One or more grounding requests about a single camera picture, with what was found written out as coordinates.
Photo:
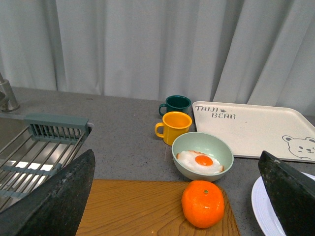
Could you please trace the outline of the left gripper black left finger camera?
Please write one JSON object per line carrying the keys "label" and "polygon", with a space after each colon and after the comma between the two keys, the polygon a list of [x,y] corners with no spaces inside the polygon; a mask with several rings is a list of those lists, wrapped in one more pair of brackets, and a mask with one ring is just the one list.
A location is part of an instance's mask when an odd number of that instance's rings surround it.
{"label": "left gripper black left finger camera", "polygon": [[89,149],[0,214],[2,236],[74,236],[95,172]]}

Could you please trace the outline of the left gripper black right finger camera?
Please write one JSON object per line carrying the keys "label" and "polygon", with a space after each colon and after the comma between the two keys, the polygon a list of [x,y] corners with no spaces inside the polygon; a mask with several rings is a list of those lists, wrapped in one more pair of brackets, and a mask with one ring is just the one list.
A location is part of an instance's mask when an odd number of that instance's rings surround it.
{"label": "left gripper black right finger camera", "polygon": [[267,151],[258,168],[272,208],[287,236],[315,234],[315,181]]}

